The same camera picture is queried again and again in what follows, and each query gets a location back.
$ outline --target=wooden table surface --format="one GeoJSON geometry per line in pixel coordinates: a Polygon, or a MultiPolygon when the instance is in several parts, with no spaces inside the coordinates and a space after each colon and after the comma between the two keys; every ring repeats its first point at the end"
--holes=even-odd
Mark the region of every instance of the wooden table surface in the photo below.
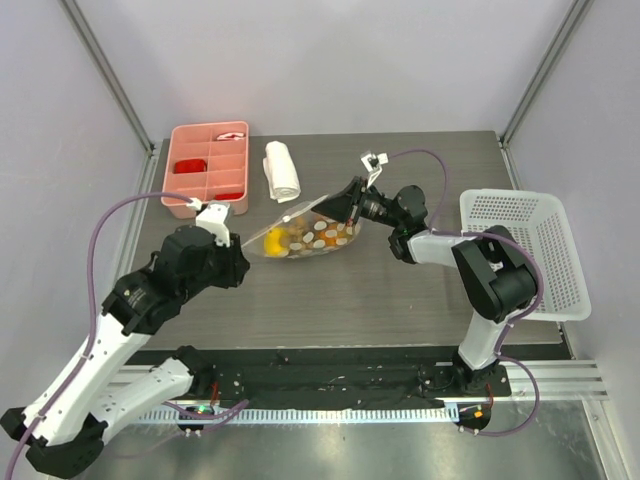
{"type": "MultiPolygon", "coordinates": [[[[153,190],[162,189],[165,142],[153,190]]],[[[450,168],[450,189],[438,225],[460,228],[460,194],[471,188],[511,188],[493,132],[302,135],[252,137],[249,211],[228,221],[248,239],[298,201],[342,190],[363,175],[360,154],[395,153],[410,148],[438,152],[450,168]],[[269,198],[262,169],[264,147],[279,140],[296,164],[302,195],[278,204],[269,198]]],[[[443,175],[433,158],[414,154],[394,159],[377,180],[387,196],[419,185],[433,212],[443,175]]],[[[150,201],[138,241],[134,267],[147,263],[163,238],[188,223],[150,201]]],[[[238,289],[210,288],[183,307],[145,347],[201,349],[370,345],[455,345],[463,339],[471,307],[458,272],[437,265],[407,265],[389,251],[388,227],[363,221],[352,245],[327,255],[297,260],[246,254],[251,270],[238,289]]],[[[559,343],[554,323],[521,322],[507,343],[559,343]]]]}

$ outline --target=white basket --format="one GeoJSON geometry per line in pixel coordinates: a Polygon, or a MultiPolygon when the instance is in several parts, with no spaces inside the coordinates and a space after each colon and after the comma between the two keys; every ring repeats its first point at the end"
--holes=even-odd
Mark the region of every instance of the white basket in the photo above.
{"type": "Polygon", "coordinates": [[[529,320],[584,320],[591,302],[562,202],[546,193],[467,190],[460,196],[462,228],[505,226],[542,270],[545,293],[529,320]]]}

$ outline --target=white towel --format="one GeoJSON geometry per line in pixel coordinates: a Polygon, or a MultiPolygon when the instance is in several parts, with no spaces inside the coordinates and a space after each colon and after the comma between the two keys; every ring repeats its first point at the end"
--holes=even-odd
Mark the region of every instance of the white towel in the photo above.
{"type": "Polygon", "coordinates": [[[300,182],[296,167],[284,143],[269,142],[267,156],[262,161],[264,174],[269,181],[269,194],[278,203],[288,202],[300,196],[300,182]]]}

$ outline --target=pink compartment tray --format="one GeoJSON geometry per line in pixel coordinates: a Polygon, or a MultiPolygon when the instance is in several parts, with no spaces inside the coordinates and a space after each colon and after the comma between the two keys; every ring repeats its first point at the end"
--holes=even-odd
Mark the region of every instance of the pink compartment tray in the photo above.
{"type": "MultiPolygon", "coordinates": [[[[233,213],[242,215],[249,208],[248,173],[249,126],[245,122],[181,125],[171,133],[162,191],[203,202],[229,202],[233,213]],[[244,138],[216,141],[218,135],[230,132],[244,133],[244,138]],[[194,158],[207,163],[206,172],[173,173],[176,162],[194,158]]],[[[163,198],[162,204],[177,218],[196,215],[182,200],[163,198]]]]}

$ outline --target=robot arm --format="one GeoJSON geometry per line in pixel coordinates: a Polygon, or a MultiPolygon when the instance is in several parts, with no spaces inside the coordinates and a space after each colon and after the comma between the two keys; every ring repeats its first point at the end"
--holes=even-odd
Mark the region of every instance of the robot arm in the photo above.
{"type": "MultiPolygon", "coordinates": [[[[386,159],[386,155],[365,153],[362,161],[368,177],[354,177],[342,192],[312,210],[347,225],[360,217],[388,225],[392,228],[389,246],[398,260],[458,269],[474,311],[467,335],[452,359],[453,380],[465,391],[482,390],[498,365],[494,349],[508,328],[507,320],[536,295],[535,270],[506,242],[429,231],[425,196],[419,187],[403,187],[394,198],[387,198],[372,185],[386,159]]],[[[486,233],[513,241],[502,226],[486,233]]]]}
{"type": "MultiPolygon", "coordinates": [[[[104,390],[120,367],[182,305],[206,287],[239,286],[249,262],[240,239],[225,226],[228,206],[209,204],[195,225],[167,236],[140,270],[120,278],[102,304],[97,336],[84,368],[33,430],[27,459],[41,472],[72,478],[85,470],[122,428],[149,409],[187,393],[203,395],[214,382],[208,365],[190,346],[136,382],[112,394],[104,390]]],[[[0,424],[19,440],[48,398],[68,378],[86,346],[31,405],[9,409],[0,424]]]]}

